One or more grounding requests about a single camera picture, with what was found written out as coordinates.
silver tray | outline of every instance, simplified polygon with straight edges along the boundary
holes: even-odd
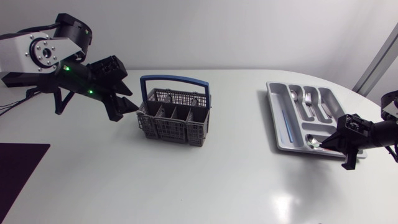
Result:
[[[274,120],[277,145],[280,150],[344,157],[340,152],[321,147],[313,148],[307,142],[308,134],[322,142],[336,131],[337,119],[346,114],[333,92],[326,87],[291,83],[267,82],[269,104]],[[296,91],[295,102],[290,91]],[[305,104],[305,94],[311,93],[315,115]],[[330,111],[331,118],[325,112]],[[358,159],[365,159],[365,151],[358,152]]]

blue basket handle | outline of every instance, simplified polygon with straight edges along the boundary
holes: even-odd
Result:
[[[210,110],[210,90],[208,82],[197,80],[196,78],[181,77],[176,75],[143,75],[139,79],[141,83],[141,93],[142,93],[143,102],[147,101],[148,99],[146,81],[149,80],[170,80],[170,81],[185,82],[193,85],[202,86],[205,88],[206,109]]]

gray plastic basket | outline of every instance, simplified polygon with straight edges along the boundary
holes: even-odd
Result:
[[[205,94],[154,88],[147,95],[146,81],[172,80],[205,87]],[[210,94],[207,82],[173,75],[141,77],[142,104],[139,127],[147,138],[202,146],[208,132]]]

white table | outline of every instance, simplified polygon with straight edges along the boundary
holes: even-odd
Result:
[[[277,70],[131,70],[210,83],[203,147],[146,139],[135,113],[108,120],[101,102],[76,95],[61,116],[41,94],[0,117],[0,142],[50,143],[4,223],[397,223],[398,166],[368,150],[356,170],[341,159],[279,151],[266,82],[327,86],[347,113],[381,121],[380,108],[334,83]],[[153,87],[200,91],[185,83]],[[27,88],[0,87],[0,104]]]

fork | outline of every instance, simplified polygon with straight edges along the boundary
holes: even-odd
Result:
[[[306,93],[305,94],[305,104],[306,106],[309,108],[312,116],[316,116],[315,115],[315,111],[312,108],[312,99],[311,99],[311,93]]]

